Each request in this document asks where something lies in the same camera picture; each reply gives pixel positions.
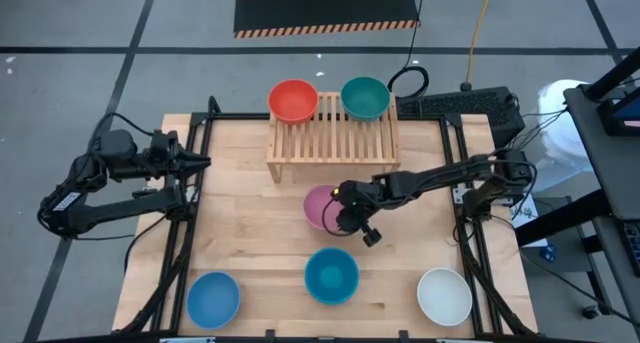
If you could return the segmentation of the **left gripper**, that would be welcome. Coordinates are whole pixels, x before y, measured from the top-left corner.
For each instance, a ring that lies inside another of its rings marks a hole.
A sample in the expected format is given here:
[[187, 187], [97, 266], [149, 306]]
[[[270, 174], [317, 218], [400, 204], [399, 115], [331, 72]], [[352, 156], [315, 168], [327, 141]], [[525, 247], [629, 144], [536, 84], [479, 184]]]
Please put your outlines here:
[[203, 171], [210, 166], [211, 158], [206, 155], [187, 152], [151, 149], [147, 150], [147, 166], [149, 175], [155, 179], [172, 175], [180, 179], [187, 179], [193, 174]]

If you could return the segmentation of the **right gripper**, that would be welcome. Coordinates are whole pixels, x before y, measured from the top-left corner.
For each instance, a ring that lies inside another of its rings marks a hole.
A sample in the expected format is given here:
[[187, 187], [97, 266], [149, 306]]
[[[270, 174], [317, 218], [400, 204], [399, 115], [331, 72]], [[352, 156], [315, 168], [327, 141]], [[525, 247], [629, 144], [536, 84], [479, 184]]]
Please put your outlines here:
[[381, 185], [374, 182], [347, 180], [332, 189], [330, 196], [342, 208], [336, 217], [338, 235], [351, 235], [359, 231], [365, 235], [374, 232], [369, 218], [379, 210]]

